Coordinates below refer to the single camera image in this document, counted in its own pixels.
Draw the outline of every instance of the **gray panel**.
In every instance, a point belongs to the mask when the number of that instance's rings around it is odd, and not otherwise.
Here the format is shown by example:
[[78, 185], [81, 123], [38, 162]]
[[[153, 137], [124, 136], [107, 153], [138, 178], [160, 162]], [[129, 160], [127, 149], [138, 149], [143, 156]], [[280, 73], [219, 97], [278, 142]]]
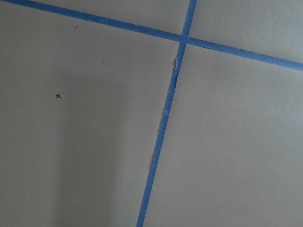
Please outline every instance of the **gray panel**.
[[189, 0], [38, 0], [38, 2], [181, 34]]
[[198, 0], [190, 36], [303, 63], [303, 1]]
[[0, 226], [135, 226], [178, 43], [3, 2], [0, 23]]
[[303, 72], [188, 46], [145, 227], [303, 226]]

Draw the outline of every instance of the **blue painter's tape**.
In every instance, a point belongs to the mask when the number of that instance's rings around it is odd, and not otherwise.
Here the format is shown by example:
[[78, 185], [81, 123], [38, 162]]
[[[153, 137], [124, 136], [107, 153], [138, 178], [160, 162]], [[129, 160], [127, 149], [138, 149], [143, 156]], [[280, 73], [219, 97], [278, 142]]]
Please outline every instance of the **blue painter's tape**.
[[140, 26], [140, 25], [134, 25], [134, 24], [123, 22], [123, 21], [113, 20], [113, 19], [109, 19], [106, 17], [100, 17], [100, 16], [83, 13], [83, 12], [79, 12], [79, 11], [75, 11], [75, 10], [71, 10], [71, 9], [61, 8], [61, 7], [57, 7], [57, 6], [51, 6], [51, 5], [47, 5], [47, 4], [43, 4], [43, 3], [39, 3], [39, 2], [27, 1], [27, 0], [0, 0], [0, 1], [9, 2], [9, 3], [21, 5], [21, 6], [26, 6], [26, 7], [30, 7], [30, 8], [34, 8], [34, 9], [40, 9], [40, 10], [44, 10], [44, 11], [48, 11], [48, 12], [52, 12], [52, 13], [56, 13], [56, 14], [61, 14], [61, 15], [69, 16], [69, 17], [74, 17], [74, 18], [78, 18], [78, 19], [82, 19], [82, 20], [89, 20], [91, 22], [104, 24], [104, 25], [108, 25], [108, 26], [112, 26], [112, 27], [118, 27], [118, 28], [122, 28], [125, 30], [129, 30], [129, 31], [134, 31], [134, 32], [139, 32], [139, 33], [143, 33], [146, 35], [152, 35], [152, 36], [156, 36], [156, 37], [160, 37], [160, 38], [164, 38], [164, 39], [169, 39], [172, 41], [179, 42], [180, 38], [181, 38], [181, 36], [178, 34], [164, 32], [161, 30], [144, 27], [144, 26]]
[[294, 61], [288, 61], [288, 60], [284, 60], [281, 58], [275, 58], [275, 57], [271, 57], [268, 55], [255, 53], [255, 52], [251, 52], [251, 51], [245, 51], [245, 50], [241, 50], [241, 49], [230, 47], [230, 46], [214, 44], [214, 43], [211, 43], [208, 41], [203, 41], [203, 40], [194, 39], [194, 38], [188, 38], [187, 44], [203, 47], [206, 49], [211, 49], [214, 51], [229, 53], [229, 54], [241, 56], [244, 58], [250, 58], [250, 59], [254, 59], [254, 60], [258, 60], [258, 61], [263, 61], [263, 62], [267, 62], [270, 64], [291, 68], [294, 70], [303, 71], [303, 64], [301, 64], [301, 63], [297, 63]]
[[155, 149], [154, 149], [154, 155], [153, 155], [151, 169], [149, 171], [147, 181], [146, 181], [146, 186], [145, 186], [143, 199], [142, 199], [142, 203], [141, 203], [141, 208], [140, 208], [140, 212], [139, 212], [139, 217], [138, 217], [138, 221], [137, 221], [137, 227], [142, 227], [143, 223], [144, 223], [148, 202], [149, 202], [150, 195], [152, 192], [152, 185], [153, 185], [153, 181], [155, 178], [157, 165], [158, 165], [158, 161], [159, 161], [159, 157], [160, 157], [160, 151], [161, 151], [161, 148], [163, 145], [165, 130], [166, 130], [166, 126], [167, 126], [167, 123], [169, 120], [170, 109], [171, 109], [172, 101], [173, 101], [175, 90], [176, 90], [178, 75], [179, 75], [179, 72], [181, 69], [181, 64], [183, 61], [183, 56], [184, 56], [184, 52], [185, 52], [185, 48], [186, 48], [186, 44], [187, 44], [187, 39], [188, 39], [190, 27], [191, 27], [191, 22], [193, 20], [195, 7], [196, 7], [196, 0], [190, 0], [188, 9], [187, 9], [185, 22], [183, 25], [182, 36], [181, 36], [181, 40], [179, 43], [179, 48], [178, 48], [178, 52], [177, 52], [177, 56], [176, 56], [176, 68], [173, 70], [171, 79], [170, 79], [169, 90], [167, 93], [164, 110], [163, 110], [163, 114], [162, 114], [162, 119], [161, 119], [159, 131], [158, 131], [158, 135], [157, 135], [157, 139], [156, 139], [156, 145], [155, 145]]

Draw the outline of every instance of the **blue tape strip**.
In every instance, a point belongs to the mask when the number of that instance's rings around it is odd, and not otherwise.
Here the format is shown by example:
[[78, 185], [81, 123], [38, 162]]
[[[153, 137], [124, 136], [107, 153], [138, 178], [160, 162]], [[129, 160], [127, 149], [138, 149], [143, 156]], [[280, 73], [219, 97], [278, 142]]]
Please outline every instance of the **blue tape strip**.
[[301, 63], [297, 63], [294, 61], [288, 61], [288, 60], [284, 60], [281, 58], [275, 58], [275, 57], [271, 57], [268, 55], [255, 53], [255, 52], [251, 52], [251, 51], [245, 51], [245, 50], [241, 50], [241, 49], [230, 47], [230, 46], [214, 44], [214, 43], [211, 43], [208, 41], [203, 41], [203, 40], [194, 39], [194, 38], [188, 38], [187, 44], [203, 47], [206, 49], [211, 49], [214, 51], [229, 53], [229, 54], [241, 56], [244, 58], [250, 58], [250, 59], [254, 59], [254, 60], [258, 60], [258, 61], [263, 61], [263, 62], [267, 62], [270, 64], [291, 68], [294, 70], [303, 71], [303, 64], [301, 64]]
[[158, 131], [158, 135], [157, 135], [156, 146], [155, 146], [154, 155], [153, 155], [153, 161], [152, 161], [152, 165], [151, 165], [148, 177], [147, 177], [146, 186], [145, 186], [145, 190], [144, 190], [144, 194], [143, 194], [143, 199], [142, 199], [139, 217], [138, 217], [138, 221], [137, 221], [137, 227], [142, 227], [143, 223], [144, 223], [147, 206], [148, 206], [148, 202], [149, 202], [151, 191], [152, 191], [152, 185], [153, 185], [153, 181], [154, 181], [156, 170], [157, 170], [157, 165], [158, 165], [158, 161], [159, 161], [159, 157], [160, 157], [160, 151], [161, 151], [163, 140], [164, 140], [166, 126], [167, 126], [167, 123], [169, 120], [169, 113], [170, 113], [172, 101], [173, 101], [175, 90], [176, 90], [177, 79], [178, 79], [178, 75], [179, 75], [179, 72], [181, 69], [181, 64], [183, 61], [183, 56], [184, 56], [185, 47], [187, 44], [187, 39], [188, 39], [195, 7], [196, 7], [196, 0], [190, 0], [188, 9], [187, 9], [185, 22], [183, 25], [182, 36], [181, 36], [181, 40], [179, 43], [178, 52], [177, 52], [177, 56], [176, 56], [176, 68], [173, 70], [172, 75], [171, 75], [169, 90], [167, 93], [165, 106], [164, 106], [164, 110], [163, 110], [163, 114], [162, 114], [162, 119], [161, 119], [159, 131]]
[[48, 12], [52, 12], [52, 13], [57, 13], [57, 14], [61, 14], [61, 15], [69, 16], [69, 17], [78, 18], [78, 19], [89, 20], [91, 22], [104, 24], [104, 25], [108, 25], [108, 26], [112, 26], [112, 27], [118, 27], [118, 28], [129, 30], [129, 31], [134, 31], [134, 32], [139, 32], [139, 33], [143, 33], [146, 35], [152, 35], [152, 36], [156, 36], [156, 37], [160, 37], [160, 38], [164, 38], [164, 39], [169, 39], [172, 41], [179, 42], [181, 39], [180, 35], [177, 35], [174, 33], [164, 32], [164, 31], [149, 28], [149, 27], [134, 25], [134, 24], [118, 21], [118, 20], [109, 19], [106, 17], [100, 17], [100, 16], [96, 16], [93, 14], [83, 13], [83, 12], [66, 9], [66, 8], [61, 8], [61, 7], [57, 7], [57, 6], [51, 6], [51, 5], [47, 5], [47, 4], [43, 4], [43, 3], [39, 3], [39, 2], [27, 1], [27, 0], [0, 0], [0, 1], [9, 2], [9, 3], [17, 4], [20, 6], [26, 6], [26, 7], [30, 7], [30, 8], [34, 8], [34, 9], [40, 9], [40, 10], [44, 10], [44, 11], [48, 11]]
[[[78, 19], [89, 20], [91, 22], [95, 22], [95, 23], [99, 23], [99, 24], [118, 27], [121, 29], [129, 30], [129, 31], [139, 32], [139, 33], [143, 33], [146, 35], [152, 35], [155, 37], [160, 37], [160, 38], [183, 43], [181, 41], [182, 35], [169, 33], [169, 32], [165, 32], [165, 31], [161, 31], [161, 30], [157, 30], [157, 29], [153, 29], [153, 28], [149, 28], [149, 27], [144, 27], [144, 26], [140, 26], [140, 25], [130, 24], [130, 23], [126, 23], [123, 21], [109, 19], [106, 17], [100, 17], [100, 16], [88, 14], [88, 13], [83, 13], [83, 12], [79, 12], [79, 11], [75, 11], [75, 10], [71, 10], [71, 9], [61, 8], [61, 7], [57, 7], [57, 6], [47, 5], [47, 4], [34, 2], [34, 1], [28, 1], [28, 0], [0, 0], [0, 1], [9, 2], [9, 3], [21, 5], [21, 6], [26, 6], [26, 7], [30, 7], [30, 8], [34, 8], [34, 9], [40, 9], [40, 10], [44, 10], [44, 11], [48, 11], [48, 12], [52, 12], [52, 13], [57, 13], [57, 14], [61, 14], [61, 15], [69, 16], [69, 17], [78, 18]], [[230, 47], [230, 46], [215, 44], [215, 43], [211, 43], [208, 41], [194, 39], [194, 38], [190, 38], [190, 37], [187, 37], [187, 44], [211, 49], [214, 51], [229, 53], [229, 54], [241, 56], [244, 58], [250, 58], [250, 59], [254, 59], [254, 60], [258, 60], [258, 61], [263, 61], [263, 62], [267, 62], [270, 64], [291, 68], [294, 70], [303, 71], [303, 64], [301, 64], [301, 63], [297, 63], [294, 61], [288, 61], [288, 60], [284, 60], [284, 59], [280, 59], [280, 58], [275, 58], [275, 57], [271, 57], [268, 55], [255, 53], [255, 52], [251, 52], [251, 51], [245, 51], [245, 50], [241, 50], [241, 49]]]

